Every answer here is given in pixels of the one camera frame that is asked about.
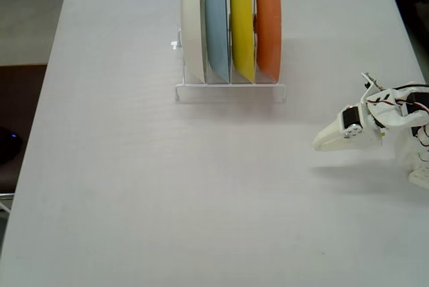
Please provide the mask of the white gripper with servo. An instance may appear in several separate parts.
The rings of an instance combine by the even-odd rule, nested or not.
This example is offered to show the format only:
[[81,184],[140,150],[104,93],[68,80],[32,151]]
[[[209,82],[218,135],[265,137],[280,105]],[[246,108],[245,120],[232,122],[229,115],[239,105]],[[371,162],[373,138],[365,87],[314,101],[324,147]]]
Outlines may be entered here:
[[341,116],[317,133],[312,145],[317,152],[377,148],[382,145],[383,128],[367,105],[359,103],[345,107]]

